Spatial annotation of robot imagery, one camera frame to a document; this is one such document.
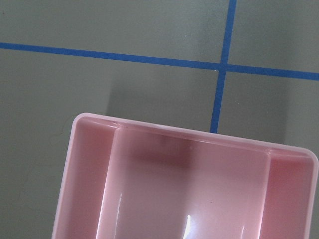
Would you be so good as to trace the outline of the pink plastic bin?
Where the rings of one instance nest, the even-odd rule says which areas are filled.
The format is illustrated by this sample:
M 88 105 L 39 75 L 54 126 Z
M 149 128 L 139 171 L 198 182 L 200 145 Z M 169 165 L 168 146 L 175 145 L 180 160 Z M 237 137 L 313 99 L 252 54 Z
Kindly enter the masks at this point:
M 307 239 L 305 148 L 89 113 L 73 124 L 54 239 Z

